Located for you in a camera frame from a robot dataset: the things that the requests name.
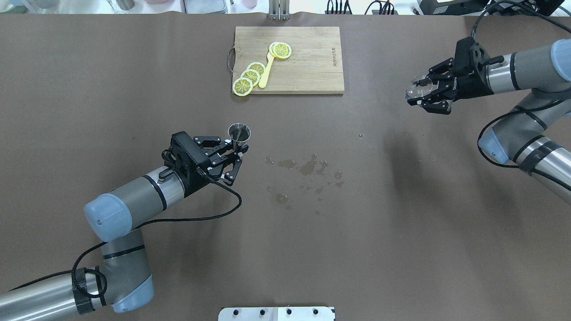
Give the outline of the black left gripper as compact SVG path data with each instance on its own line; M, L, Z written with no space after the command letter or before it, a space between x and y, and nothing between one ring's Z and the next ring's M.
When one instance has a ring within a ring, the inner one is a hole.
M164 165L181 181L184 198L213 181L232 186L243 163L242 156L234 154L232 140L220 136L191 137L184 131L172 134L169 148L162 153Z

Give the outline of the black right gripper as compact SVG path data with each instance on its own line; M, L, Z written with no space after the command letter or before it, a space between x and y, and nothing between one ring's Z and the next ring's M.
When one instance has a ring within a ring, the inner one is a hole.
M414 86L449 86L446 99L439 96L440 90L419 100L406 100L411 106L418 106L428 113L449 115L451 113L451 100L473 99L492 95L493 91L485 78L478 72L465 76L456 76L453 73L454 59L449 58L431 67L426 75L413 80Z

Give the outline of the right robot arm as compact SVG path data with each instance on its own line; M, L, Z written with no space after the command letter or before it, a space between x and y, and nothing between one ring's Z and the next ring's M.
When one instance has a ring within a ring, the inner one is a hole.
M570 152L544 133L570 115L570 44L560 39L491 57L473 37L463 38L454 57L412 79L406 101L448 115L457 100L530 90L509 112L484 126L477 147L493 165L521 170L569 202Z

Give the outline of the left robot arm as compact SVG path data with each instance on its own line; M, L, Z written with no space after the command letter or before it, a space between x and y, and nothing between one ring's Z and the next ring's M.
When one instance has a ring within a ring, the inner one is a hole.
M250 134L240 129L228 140L177 132L161 156L163 165L99 195L84 214L100 244L65 272L53 273L1 295L3 321L57 321L109 305L126 313L154 297L142 228L207 185L231 189L248 151Z

